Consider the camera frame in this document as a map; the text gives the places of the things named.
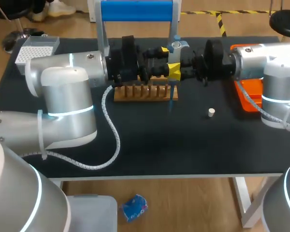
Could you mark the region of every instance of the blue package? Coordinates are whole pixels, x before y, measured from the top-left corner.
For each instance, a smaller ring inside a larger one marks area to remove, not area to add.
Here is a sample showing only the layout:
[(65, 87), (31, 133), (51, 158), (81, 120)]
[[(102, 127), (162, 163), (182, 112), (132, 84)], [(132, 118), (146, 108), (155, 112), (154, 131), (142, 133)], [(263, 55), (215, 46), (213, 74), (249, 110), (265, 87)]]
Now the blue package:
[(144, 197), (136, 194), (128, 202), (122, 204), (120, 208), (127, 222), (132, 222), (148, 209), (148, 205)]

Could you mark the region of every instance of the white shoe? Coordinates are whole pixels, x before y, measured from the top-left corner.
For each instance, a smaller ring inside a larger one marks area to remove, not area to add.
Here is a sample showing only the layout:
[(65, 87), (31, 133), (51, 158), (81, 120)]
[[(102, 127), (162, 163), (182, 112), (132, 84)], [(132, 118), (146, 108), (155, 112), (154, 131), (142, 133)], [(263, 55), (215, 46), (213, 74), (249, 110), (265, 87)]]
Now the white shoe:
[(31, 14), (31, 19), (34, 21), (34, 22), (42, 22), (46, 16), (47, 16), (47, 12), (48, 12), (48, 2), (45, 4), (44, 6), (44, 9), (42, 12), (38, 13), (38, 14), (35, 14), (35, 13), (32, 13)]
[(54, 0), (49, 4), (48, 15), (51, 17), (59, 17), (62, 15), (72, 15), (76, 12), (76, 8), (68, 6), (59, 0)]

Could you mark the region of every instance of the orange tray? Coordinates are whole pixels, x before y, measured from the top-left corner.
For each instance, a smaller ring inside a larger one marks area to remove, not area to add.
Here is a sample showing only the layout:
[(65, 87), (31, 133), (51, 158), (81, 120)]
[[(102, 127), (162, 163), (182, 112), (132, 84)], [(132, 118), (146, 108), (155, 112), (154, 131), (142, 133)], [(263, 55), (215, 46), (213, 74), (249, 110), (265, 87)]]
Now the orange tray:
[[(235, 44), (231, 46), (230, 50), (234, 49), (235, 47), (244, 47), (250, 45), (252, 44)], [(248, 99), (243, 95), (242, 91), (237, 86), (237, 83), (234, 82), (234, 84), (243, 109), (247, 112), (257, 112), (258, 110), (255, 107), (253, 107), (252, 104), (248, 101)], [(262, 89), (263, 89), (262, 80), (260, 79), (245, 80), (241, 81), (241, 84), (248, 93), (248, 95), (251, 97), (251, 99), (259, 107), (262, 107)]]

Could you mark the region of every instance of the white peg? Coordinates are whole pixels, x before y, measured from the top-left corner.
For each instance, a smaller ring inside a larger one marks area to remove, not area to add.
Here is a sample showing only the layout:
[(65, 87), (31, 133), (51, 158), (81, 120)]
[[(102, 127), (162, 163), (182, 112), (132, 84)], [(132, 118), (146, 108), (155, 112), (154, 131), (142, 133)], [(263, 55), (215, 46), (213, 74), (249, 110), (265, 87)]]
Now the white peg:
[(215, 113), (215, 109), (213, 109), (213, 108), (208, 109), (208, 116), (209, 117), (212, 117), (214, 115), (214, 113)]

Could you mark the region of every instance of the blue bar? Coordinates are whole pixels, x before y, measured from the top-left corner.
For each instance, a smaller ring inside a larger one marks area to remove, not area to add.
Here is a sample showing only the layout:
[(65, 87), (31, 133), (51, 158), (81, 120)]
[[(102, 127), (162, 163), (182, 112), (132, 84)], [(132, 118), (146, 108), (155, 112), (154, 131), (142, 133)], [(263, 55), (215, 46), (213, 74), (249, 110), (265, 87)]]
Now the blue bar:
[(171, 22), (172, 11), (172, 1), (101, 1), (104, 22)]

